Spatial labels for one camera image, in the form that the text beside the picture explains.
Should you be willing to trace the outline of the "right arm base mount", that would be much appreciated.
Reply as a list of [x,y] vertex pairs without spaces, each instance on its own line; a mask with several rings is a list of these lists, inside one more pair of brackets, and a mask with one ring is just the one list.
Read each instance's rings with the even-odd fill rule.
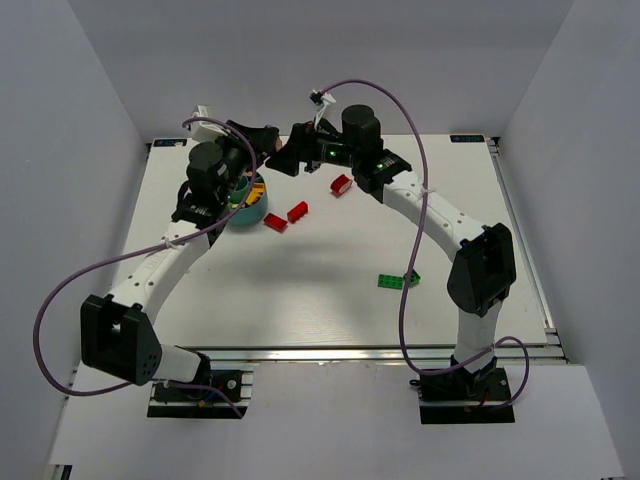
[[409,385],[418,395],[422,425],[513,424],[511,389],[504,368],[496,368],[470,390],[449,375],[420,376]]

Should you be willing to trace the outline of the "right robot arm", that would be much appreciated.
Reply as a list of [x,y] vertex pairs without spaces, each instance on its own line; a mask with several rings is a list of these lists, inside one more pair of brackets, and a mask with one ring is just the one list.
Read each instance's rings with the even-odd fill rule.
[[372,108],[349,106],[341,122],[340,129],[326,120],[294,124],[267,167],[291,177],[323,164],[348,167],[363,192],[415,224],[419,236],[431,238],[451,262],[447,292],[459,312],[451,368],[474,377],[487,374],[495,366],[498,315],[516,280],[511,231],[502,223],[485,225],[429,192],[425,178],[385,148]]

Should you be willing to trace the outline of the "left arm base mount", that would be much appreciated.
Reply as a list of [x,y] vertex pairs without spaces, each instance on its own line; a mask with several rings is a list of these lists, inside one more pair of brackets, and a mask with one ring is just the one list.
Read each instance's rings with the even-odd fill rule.
[[207,388],[185,388],[156,382],[147,407],[148,418],[240,420],[252,395],[254,372],[214,369]]

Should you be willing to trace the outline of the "orange square lego brick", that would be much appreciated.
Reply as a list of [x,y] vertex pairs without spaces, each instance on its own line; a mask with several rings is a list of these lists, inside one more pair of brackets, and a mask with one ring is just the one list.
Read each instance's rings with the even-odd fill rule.
[[262,195],[261,194],[257,194],[255,192],[252,192],[249,197],[247,198],[245,204],[252,206],[254,204],[256,204],[260,199],[261,199]]

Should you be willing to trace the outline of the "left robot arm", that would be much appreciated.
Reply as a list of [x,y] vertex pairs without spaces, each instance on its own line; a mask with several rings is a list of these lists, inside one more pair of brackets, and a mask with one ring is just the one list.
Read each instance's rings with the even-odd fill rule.
[[223,218],[236,209],[233,193],[248,186],[254,166],[276,151],[278,141],[275,127],[230,121],[226,133],[191,148],[161,250],[146,255],[106,295],[90,295],[81,306],[85,365],[138,386],[151,380],[207,384],[209,359],[161,344],[154,323],[182,277],[223,232]]

